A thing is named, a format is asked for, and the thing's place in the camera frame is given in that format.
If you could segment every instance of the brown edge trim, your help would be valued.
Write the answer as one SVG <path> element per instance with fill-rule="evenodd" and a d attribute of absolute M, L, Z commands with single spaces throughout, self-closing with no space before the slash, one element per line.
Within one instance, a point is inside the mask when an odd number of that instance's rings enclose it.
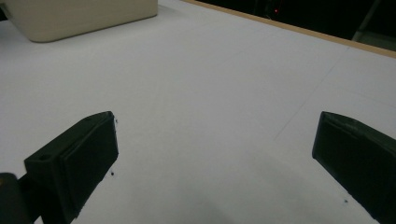
<path fill-rule="evenodd" d="M 352 48 L 355 48 L 355 49 L 363 49 L 363 50 L 366 50 L 366 51 L 370 51 L 372 53 L 388 56 L 390 58 L 396 58 L 396 51 L 392 51 L 392 50 L 388 50 L 388 49 L 381 49 L 381 48 L 377 48 L 377 47 L 370 46 L 370 45 L 365 45 L 365 44 L 362 44 L 362 43 L 354 42 L 354 41 L 351 41 L 351 40 L 339 38 L 339 37 L 332 36 L 332 35 L 325 35 L 325 34 L 322 34 L 322 33 L 319 33 L 319 32 L 307 30 L 307 29 L 300 28 L 300 27 L 297 27 L 297 26 L 288 25 L 286 23 L 282 23 L 282 22 L 279 22 L 279 21 L 270 21 L 270 20 L 267 20 L 267 19 L 262 18 L 262 17 L 253 16 L 253 15 L 250 15 L 250 14 L 247 14 L 247 13 L 244 13 L 244 12 L 235 11 L 235 10 L 228 9 L 228 8 L 225 8 L 225 7 L 217 7 L 217 6 L 214 6 L 214 5 L 210 5 L 208 3 L 198 2 L 198 1 L 195 1 L 195 0 L 182 0 L 182 1 L 194 4 L 196 6 L 206 7 L 206 8 L 214 9 L 214 10 L 217 10 L 217 11 L 225 12 L 225 13 L 232 14 L 232 15 L 235 15 L 235 16 L 238 16 L 238 17 L 242 17 L 242 18 L 245 18 L 245 19 L 249 19 L 249 20 L 253 20 L 253 21 L 259 21 L 259 22 L 262 22 L 262 23 L 265 23 L 265 24 L 273 25 L 273 26 L 276 26 L 276 27 L 279 27 L 279 28 L 282 28 L 282 29 L 286 29 L 286 30 L 290 30 L 290 31 L 293 31 L 293 32 L 297 32 L 297 33 L 300 33 L 300 34 L 310 35 L 310 36 L 317 37 L 317 38 L 324 39 L 324 40 L 328 40 L 328 41 L 331 41 L 331 42 L 334 42 L 334 43 L 337 43 L 337 44 L 346 45 L 346 46 L 349 46 L 349 47 L 352 47 Z"/>

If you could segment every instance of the beige bin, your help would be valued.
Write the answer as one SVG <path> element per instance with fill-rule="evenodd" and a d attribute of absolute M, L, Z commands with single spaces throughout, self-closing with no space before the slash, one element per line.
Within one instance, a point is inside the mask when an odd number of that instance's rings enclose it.
<path fill-rule="evenodd" d="M 153 17 L 158 0 L 0 0 L 6 16 L 35 42 Z"/>

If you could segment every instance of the white table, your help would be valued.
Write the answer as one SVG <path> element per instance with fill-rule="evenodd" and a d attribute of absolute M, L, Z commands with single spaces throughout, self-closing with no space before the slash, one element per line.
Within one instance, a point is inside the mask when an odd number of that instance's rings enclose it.
<path fill-rule="evenodd" d="M 111 110 L 120 156 L 73 223 L 375 223 L 315 161 L 321 111 L 396 137 L 396 60 L 176 0 L 36 44 L 0 22 L 0 171 Z"/>

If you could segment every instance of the beige container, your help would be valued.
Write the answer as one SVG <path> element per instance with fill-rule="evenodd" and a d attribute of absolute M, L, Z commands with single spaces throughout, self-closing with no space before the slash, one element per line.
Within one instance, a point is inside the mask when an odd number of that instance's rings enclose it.
<path fill-rule="evenodd" d="M 0 0 L 6 16 L 35 42 L 153 17 L 158 0 Z"/>

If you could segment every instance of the white surface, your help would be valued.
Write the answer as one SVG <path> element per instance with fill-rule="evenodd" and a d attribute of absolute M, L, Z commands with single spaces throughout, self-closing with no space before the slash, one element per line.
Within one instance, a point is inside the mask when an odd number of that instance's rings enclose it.
<path fill-rule="evenodd" d="M 111 110 L 120 156 L 73 223 L 375 223 L 313 159 L 323 110 L 396 137 L 396 60 L 180 1 L 49 44 L 0 22 L 0 171 Z"/>

